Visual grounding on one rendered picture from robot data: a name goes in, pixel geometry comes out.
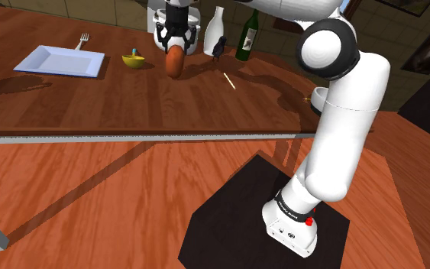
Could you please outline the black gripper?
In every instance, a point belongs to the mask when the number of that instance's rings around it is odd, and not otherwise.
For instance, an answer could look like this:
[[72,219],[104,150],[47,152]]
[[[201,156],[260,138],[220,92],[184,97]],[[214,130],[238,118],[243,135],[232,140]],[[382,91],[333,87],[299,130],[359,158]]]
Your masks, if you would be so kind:
[[170,40],[170,32],[162,36],[162,31],[166,28],[168,31],[175,31],[176,33],[186,33],[189,30],[190,36],[183,35],[184,40],[184,53],[188,54],[189,48],[196,41],[196,26],[188,26],[189,7],[178,7],[166,4],[166,22],[164,24],[157,22],[157,39],[162,44],[164,51],[168,52],[168,42]]

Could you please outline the white fork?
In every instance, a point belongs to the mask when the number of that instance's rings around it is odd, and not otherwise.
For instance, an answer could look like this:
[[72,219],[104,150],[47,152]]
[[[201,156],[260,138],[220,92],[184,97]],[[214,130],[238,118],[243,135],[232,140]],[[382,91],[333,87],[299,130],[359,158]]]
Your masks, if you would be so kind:
[[77,44],[75,50],[80,50],[83,43],[87,42],[89,40],[89,34],[88,33],[83,33],[79,39],[79,43]]

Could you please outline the pale blue rectangular plate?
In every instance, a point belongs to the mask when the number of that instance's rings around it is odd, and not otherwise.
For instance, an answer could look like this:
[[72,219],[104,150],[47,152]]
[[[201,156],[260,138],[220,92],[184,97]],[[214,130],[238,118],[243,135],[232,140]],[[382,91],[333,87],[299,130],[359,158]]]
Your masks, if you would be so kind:
[[39,45],[13,70],[96,78],[104,58],[99,52]]

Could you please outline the black robot stand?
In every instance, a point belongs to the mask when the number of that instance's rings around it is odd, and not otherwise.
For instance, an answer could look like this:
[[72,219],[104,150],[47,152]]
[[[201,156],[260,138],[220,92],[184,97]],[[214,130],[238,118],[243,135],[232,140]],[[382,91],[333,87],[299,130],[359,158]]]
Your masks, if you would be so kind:
[[288,180],[255,154],[192,214],[178,256],[185,269],[340,269],[350,221],[325,203],[316,207],[318,241],[309,257],[267,234],[262,206]]

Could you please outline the white lidded pot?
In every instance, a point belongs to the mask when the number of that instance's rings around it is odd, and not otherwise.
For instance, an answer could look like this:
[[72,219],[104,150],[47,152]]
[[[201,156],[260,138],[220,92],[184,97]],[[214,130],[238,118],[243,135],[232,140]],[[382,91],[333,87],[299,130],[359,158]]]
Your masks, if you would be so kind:
[[[165,8],[159,8],[155,13],[154,16],[152,18],[152,32],[154,34],[154,42],[155,44],[164,51],[162,44],[158,41],[157,39],[157,30],[156,30],[156,23],[160,22],[162,24],[164,24],[165,26],[165,22],[166,22],[166,9]],[[199,32],[201,30],[201,26],[200,26],[201,22],[200,22],[200,13],[199,10],[197,8],[194,7],[189,7],[189,14],[188,14],[188,26],[189,25],[193,25],[196,26],[196,41],[195,43],[189,48],[188,50],[188,54],[187,55],[191,55],[195,52],[196,48],[198,47],[198,38],[199,38]],[[184,40],[183,40],[183,35],[186,35],[187,37],[190,36],[189,30],[186,31],[186,33],[176,33],[175,31],[168,31],[166,28],[162,31],[162,36],[164,37],[166,35],[167,32],[170,32],[170,40],[168,42],[168,50],[173,46],[173,45],[178,45],[181,46],[181,48],[184,49]]]

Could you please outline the wooden table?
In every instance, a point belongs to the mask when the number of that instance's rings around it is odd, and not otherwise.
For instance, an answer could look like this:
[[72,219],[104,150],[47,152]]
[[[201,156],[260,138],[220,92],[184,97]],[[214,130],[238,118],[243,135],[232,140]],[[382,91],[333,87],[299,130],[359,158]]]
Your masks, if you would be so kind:
[[[96,78],[13,70],[37,46],[73,46],[82,32],[105,55]],[[140,69],[121,58],[133,48]],[[187,57],[171,79],[148,33],[0,6],[0,144],[307,138],[318,126],[303,100],[313,89],[280,57],[241,62],[231,48],[219,61]]]

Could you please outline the black bird figure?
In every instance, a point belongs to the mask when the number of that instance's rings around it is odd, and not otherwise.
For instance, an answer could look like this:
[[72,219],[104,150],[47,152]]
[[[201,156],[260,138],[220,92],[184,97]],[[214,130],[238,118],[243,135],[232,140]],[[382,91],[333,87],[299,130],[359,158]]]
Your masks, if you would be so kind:
[[226,36],[221,36],[218,39],[216,45],[213,47],[213,50],[212,50],[212,56],[213,56],[212,60],[215,60],[215,59],[219,60],[219,57],[224,52],[226,41],[227,41]]

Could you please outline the yellow bowl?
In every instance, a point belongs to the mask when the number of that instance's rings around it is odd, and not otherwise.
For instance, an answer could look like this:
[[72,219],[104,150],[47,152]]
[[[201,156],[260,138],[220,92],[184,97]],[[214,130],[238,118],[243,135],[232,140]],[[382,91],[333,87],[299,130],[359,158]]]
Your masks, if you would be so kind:
[[122,55],[121,58],[124,64],[132,69],[140,69],[145,63],[145,59],[137,55]]

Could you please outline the white bottle vase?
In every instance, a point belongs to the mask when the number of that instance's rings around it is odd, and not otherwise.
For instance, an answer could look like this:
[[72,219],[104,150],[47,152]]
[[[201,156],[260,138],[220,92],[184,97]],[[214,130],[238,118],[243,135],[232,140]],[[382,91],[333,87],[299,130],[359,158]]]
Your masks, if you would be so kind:
[[211,21],[205,29],[203,52],[206,55],[213,55],[215,45],[218,43],[219,38],[224,35],[223,12],[224,8],[217,6]]

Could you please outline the orange-brown oblong sausage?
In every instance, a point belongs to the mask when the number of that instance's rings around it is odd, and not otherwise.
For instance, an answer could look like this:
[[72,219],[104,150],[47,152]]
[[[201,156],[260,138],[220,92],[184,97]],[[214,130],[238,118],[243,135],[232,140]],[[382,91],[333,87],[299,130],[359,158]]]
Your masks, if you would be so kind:
[[173,45],[166,55],[166,73],[168,77],[176,79],[181,76],[184,65],[184,50],[181,46]]

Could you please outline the green wine bottle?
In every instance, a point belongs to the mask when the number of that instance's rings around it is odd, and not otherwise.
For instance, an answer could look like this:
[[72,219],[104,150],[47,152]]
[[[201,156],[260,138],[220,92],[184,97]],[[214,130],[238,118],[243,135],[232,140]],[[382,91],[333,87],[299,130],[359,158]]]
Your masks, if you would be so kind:
[[235,58],[240,61],[247,61],[250,56],[251,48],[254,44],[254,40],[259,27],[258,14],[259,14],[259,11],[254,9],[253,14],[244,24],[243,31],[241,32],[238,48],[235,54]]

